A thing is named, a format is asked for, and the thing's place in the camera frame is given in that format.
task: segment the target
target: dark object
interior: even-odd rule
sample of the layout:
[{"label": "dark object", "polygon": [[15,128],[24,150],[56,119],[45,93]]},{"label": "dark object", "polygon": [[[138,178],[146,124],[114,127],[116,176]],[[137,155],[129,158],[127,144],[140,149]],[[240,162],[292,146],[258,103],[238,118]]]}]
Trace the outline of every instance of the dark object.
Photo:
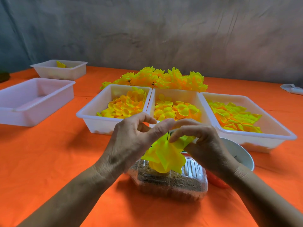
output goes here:
[{"label": "dark object", "polygon": [[10,79],[8,72],[0,72],[0,83],[5,82]]},{"label": "dark object", "polygon": [[156,196],[171,197],[181,201],[197,201],[208,189],[205,169],[195,160],[185,157],[182,174],[169,171],[161,174],[149,167],[148,161],[139,159],[129,170],[139,190]]}]

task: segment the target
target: hand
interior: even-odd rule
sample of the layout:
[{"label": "hand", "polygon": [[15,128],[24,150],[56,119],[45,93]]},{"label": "hand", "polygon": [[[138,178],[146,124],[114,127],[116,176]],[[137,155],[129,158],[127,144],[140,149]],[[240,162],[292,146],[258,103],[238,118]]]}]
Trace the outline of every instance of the hand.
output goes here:
[{"label": "hand", "polygon": [[213,126],[203,125],[193,119],[181,119],[176,121],[176,130],[169,139],[175,142],[183,135],[195,136],[196,143],[190,143],[185,147],[187,151],[202,167],[222,178],[225,173],[234,172],[239,163],[231,156],[217,134]]},{"label": "hand", "polygon": [[175,124],[174,119],[165,119],[150,128],[143,122],[156,124],[157,120],[141,112],[119,122],[115,126],[112,137],[95,167],[101,168],[101,165],[109,164],[111,174],[114,172],[112,177],[118,178]]}]

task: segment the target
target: white cloth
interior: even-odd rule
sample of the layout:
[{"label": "white cloth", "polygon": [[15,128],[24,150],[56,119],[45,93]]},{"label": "white cloth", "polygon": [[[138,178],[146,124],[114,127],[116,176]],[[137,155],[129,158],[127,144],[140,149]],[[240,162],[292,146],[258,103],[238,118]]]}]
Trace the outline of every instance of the white cloth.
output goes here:
[{"label": "white cloth", "polygon": [[282,84],[280,87],[289,93],[303,95],[303,88],[296,87],[294,84]]}]

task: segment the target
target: orange tablecloth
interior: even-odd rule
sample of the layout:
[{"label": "orange tablecloth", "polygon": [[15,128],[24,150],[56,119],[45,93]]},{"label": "orange tablecloth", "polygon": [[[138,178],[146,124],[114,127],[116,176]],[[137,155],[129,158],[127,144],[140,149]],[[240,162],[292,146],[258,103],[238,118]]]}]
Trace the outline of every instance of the orange tablecloth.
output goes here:
[{"label": "orange tablecloth", "polygon": [[[35,127],[0,124],[0,226],[16,226],[104,151],[109,136],[92,134],[76,112],[126,70],[87,67],[76,80],[75,98]],[[38,77],[33,69],[14,73],[0,89]],[[303,211],[303,96],[279,84],[205,78],[209,92],[245,95],[279,120],[298,139],[271,154],[254,153],[255,173]],[[100,198],[82,226],[256,226],[237,194],[209,185],[198,203],[141,194],[122,175]]]}]

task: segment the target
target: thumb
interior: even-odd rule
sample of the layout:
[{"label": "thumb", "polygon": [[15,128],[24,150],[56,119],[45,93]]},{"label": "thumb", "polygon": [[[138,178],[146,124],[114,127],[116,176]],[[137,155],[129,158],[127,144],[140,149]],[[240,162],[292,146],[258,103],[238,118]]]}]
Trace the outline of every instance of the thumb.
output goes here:
[{"label": "thumb", "polygon": [[165,119],[159,123],[156,124],[152,129],[150,129],[148,132],[144,133],[147,136],[147,140],[153,144],[155,141],[157,141],[159,138],[161,138],[163,135],[169,132],[170,129],[173,128],[175,125],[174,119]]}]

